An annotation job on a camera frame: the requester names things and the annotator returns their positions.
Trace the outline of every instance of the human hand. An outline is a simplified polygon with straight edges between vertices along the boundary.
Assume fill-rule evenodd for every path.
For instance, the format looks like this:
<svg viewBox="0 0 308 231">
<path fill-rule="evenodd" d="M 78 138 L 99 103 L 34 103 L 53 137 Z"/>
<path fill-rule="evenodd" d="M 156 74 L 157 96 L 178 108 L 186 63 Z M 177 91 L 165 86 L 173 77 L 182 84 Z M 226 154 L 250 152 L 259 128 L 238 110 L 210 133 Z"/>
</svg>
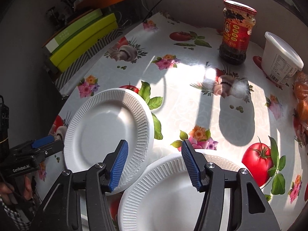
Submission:
<svg viewBox="0 0 308 231">
<path fill-rule="evenodd" d="M 31 180 L 26 175 L 24 177 L 25 189 L 23 192 L 23 197 L 25 198 L 25 200 L 30 200 L 32 198 Z M 6 205 L 11 205 L 12 203 L 9 199 L 8 194 L 14 191 L 14 187 L 10 184 L 8 186 L 4 182 L 0 182 L 0 197 Z"/>
</svg>

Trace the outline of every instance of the blue gripper pad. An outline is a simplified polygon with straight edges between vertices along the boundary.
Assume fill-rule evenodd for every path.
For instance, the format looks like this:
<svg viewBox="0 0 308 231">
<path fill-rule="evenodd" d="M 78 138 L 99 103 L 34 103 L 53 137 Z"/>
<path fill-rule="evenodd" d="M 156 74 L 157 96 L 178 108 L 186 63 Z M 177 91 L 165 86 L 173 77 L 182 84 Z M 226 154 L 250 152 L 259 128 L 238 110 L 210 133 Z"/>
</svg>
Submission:
<svg viewBox="0 0 308 231">
<path fill-rule="evenodd" d="M 128 143 L 123 142 L 123 145 L 118 153 L 117 158 L 110 170 L 110 182 L 108 184 L 110 192 L 112 192 L 118 185 L 124 169 L 124 165 L 128 156 Z"/>
<path fill-rule="evenodd" d="M 200 170 L 198 166 L 196 165 L 196 162 L 188 148 L 185 142 L 182 142 L 182 157 L 185 163 L 185 166 L 187 168 L 187 172 L 190 177 L 190 181 L 192 182 L 192 185 L 197 189 L 199 192 L 201 187 L 201 176 L 200 176 Z"/>
<path fill-rule="evenodd" d="M 36 141 L 34 141 L 31 146 L 32 148 L 39 148 L 39 147 L 42 147 L 42 146 L 45 146 L 49 143 L 52 143 L 54 141 L 54 137 L 53 136 L 45 136 L 41 139 L 38 139 Z"/>
</svg>

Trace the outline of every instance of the white paper plate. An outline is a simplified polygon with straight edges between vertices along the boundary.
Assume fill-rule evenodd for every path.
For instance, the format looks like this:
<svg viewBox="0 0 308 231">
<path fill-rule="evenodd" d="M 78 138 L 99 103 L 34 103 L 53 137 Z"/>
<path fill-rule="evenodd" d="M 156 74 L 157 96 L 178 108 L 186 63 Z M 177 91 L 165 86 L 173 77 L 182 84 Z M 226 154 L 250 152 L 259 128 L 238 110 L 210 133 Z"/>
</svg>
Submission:
<svg viewBox="0 0 308 231">
<path fill-rule="evenodd" d="M 127 89 L 109 89 L 87 100 L 74 115 L 64 141 L 65 165 L 84 171 L 114 152 L 119 141 L 128 142 L 128 157 L 118 187 L 127 189 L 147 166 L 153 148 L 154 122 L 147 103 Z"/>
<path fill-rule="evenodd" d="M 196 151 L 223 169 L 245 167 L 216 150 Z M 203 196 L 192 186 L 181 152 L 170 154 L 149 165 L 124 192 L 118 212 L 120 231 L 193 230 Z M 227 230 L 229 207 L 230 189 L 226 189 L 220 231 Z"/>
</svg>

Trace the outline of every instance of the gray wall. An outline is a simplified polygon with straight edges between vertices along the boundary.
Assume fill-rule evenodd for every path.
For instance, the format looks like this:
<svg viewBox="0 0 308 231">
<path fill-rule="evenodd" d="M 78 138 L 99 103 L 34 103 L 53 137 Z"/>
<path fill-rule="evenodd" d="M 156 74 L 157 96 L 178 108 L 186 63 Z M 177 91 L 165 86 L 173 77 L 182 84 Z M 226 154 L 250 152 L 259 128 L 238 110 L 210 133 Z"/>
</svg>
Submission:
<svg viewBox="0 0 308 231">
<path fill-rule="evenodd" d="M 62 100 L 43 70 L 53 34 L 45 12 L 58 0 L 14 0 L 0 22 L 0 95 L 10 108 L 10 147 L 48 134 Z"/>
</svg>

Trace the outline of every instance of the orange fruit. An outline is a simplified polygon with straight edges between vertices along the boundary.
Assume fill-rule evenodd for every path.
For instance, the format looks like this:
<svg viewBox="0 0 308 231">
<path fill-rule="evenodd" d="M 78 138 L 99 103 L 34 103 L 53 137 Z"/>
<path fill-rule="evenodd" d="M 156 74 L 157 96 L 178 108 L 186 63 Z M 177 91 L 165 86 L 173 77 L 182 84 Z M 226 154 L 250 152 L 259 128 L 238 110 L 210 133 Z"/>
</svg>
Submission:
<svg viewBox="0 0 308 231">
<path fill-rule="evenodd" d="M 308 120 L 308 103 L 306 100 L 298 100 L 296 111 L 301 121 L 305 122 Z"/>
<path fill-rule="evenodd" d="M 308 86 L 303 83 L 296 82 L 294 84 L 294 93 L 297 99 L 304 100 L 308 96 Z"/>
</svg>

